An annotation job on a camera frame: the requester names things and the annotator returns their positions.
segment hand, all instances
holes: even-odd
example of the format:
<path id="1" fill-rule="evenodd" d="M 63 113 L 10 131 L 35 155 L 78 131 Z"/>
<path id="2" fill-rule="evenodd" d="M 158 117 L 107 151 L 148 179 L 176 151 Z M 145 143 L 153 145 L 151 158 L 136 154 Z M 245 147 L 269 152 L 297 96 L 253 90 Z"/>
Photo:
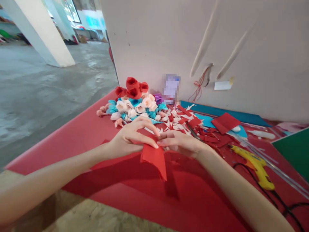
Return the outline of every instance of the hand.
<path id="1" fill-rule="evenodd" d="M 103 144 L 106 145 L 104 146 L 104 150 L 108 153 L 106 154 L 107 158 L 114 159 L 133 152 L 139 152 L 143 149 L 144 143 L 154 148 L 159 148 L 152 138 L 137 132 L 138 129 L 144 127 L 150 129 L 159 137 L 160 134 L 151 121 L 146 117 L 139 116 L 134 119 L 133 122 L 126 124 L 109 143 Z M 143 144 L 133 144 L 132 141 L 141 142 Z"/>
<path id="2" fill-rule="evenodd" d="M 193 158 L 196 158 L 203 151 L 213 151 L 207 144 L 177 130 L 161 133 L 157 144 L 165 147 L 165 150 L 174 150 Z"/>

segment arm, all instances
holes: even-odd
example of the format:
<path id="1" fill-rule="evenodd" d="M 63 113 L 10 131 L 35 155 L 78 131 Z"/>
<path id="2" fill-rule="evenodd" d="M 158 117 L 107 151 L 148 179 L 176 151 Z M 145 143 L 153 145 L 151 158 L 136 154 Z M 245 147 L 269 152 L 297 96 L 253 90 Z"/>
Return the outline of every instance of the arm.
<path id="1" fill-rule="evenodd" d="M 208 145 L 179 131 L 162 133 L 160 139 L 160 146 L 196 158 L 255 231 L 294 231 L 282 214 Z"/>
<path id="2" fill-rule="evenodd" d="M 136 132 L 144 127 L 159 135 L 149 119 L 138 117 L 134 122 L 125 125 L 109 143 L 44 167 L 25 176 L 8 189 L 0 191 L 0 227 L 14 222 L 95 164 L 141 151 L 143 145 L 134 145 L 131 140 L 158 148 L 153 139 Z"/>

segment concrete floor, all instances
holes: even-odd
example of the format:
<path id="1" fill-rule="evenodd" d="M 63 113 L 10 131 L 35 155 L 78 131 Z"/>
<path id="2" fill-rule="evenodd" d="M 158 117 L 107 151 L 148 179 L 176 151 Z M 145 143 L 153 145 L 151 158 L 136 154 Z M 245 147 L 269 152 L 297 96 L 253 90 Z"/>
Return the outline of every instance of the concrete floor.
<path id="1" fill-rule="evenodd" d="M 46 65 L 31 46 L 0 46 L 0 168 L 118 85 L 109 45 L 68 46 L 76 65 Z"/>

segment red tablecloth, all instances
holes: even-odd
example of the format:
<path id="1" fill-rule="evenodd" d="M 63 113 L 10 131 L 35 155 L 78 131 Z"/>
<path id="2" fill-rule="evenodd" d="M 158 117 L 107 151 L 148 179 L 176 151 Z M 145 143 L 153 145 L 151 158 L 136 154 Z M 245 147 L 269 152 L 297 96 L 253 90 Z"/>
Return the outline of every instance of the red tablecloth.
<path id="1" fill-rule="evenodd" d="M 113 92 L 13 160 L 6 168 L 27 175 L 92 149 L 104 140 L 111 140 L 118 129 L 109 116 L 96 116 L 96 111 L 109 99 L 115 99 Z M 298 177 L 280 154 L 276 156 L 280 163 L 283 160 L 290 173 Z M 241 159 L 227 148 L 225 157 L 230 164 Z M 63 189 L 178 231 L 250 230 L 198 162 L 173 152 L 167 152 L 165 159 L 166 183 L 160 180 L 154 166 L 140 163 L 140 154 L 135 153 L 105 161 L 104 168 L 81 174 Z M 241 167 L 238 171 L 255 185 Z M 287 204 L 305 201 L 274 172 L 270 169 L 267 172 Z M 296 209 L 295 215 L 305 230 L 309 229 L 308 211 L 304 208 Z M 288 220 L 297 229 L 289 217 Z"/>

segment red string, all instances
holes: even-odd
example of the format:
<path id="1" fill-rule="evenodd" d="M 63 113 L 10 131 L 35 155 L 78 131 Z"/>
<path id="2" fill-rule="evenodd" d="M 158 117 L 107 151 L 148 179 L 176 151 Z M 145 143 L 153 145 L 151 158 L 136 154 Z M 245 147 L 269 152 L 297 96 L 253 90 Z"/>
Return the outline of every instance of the red string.
<path id="1" fill-rule="evenodd" d="M 202 96 L 202 88 L 201 88 L 201 86 L 202 86 L 202 84 L 203 84 L 203 82 L 204 82 L 205 73 L 207 72 L 208 68 L 209 68 L 209 67 L 207 67 L 207 69 L 206 69 L 205 72 L 203 73 L 202 77 L 200 78 L 200 82 L 198 82 L 198 81 L 195 81 L 195 82 L 194 82 L 194 85 L 197 86 L 197 89 L 196 89 L 196 91 L 192 94 L 192 96 L 189 97 L 188 102 L 190 102 L 190 99 L 191 99 L 194 95 L 195 95 L 195 97 L 193 98 L 193 100 L 191 101 L 191 103 L 194 103 L 195 101 L 197 101 L 197 100 L 199 100 L 199 99 L 201 98 L 201 96 Z"/>

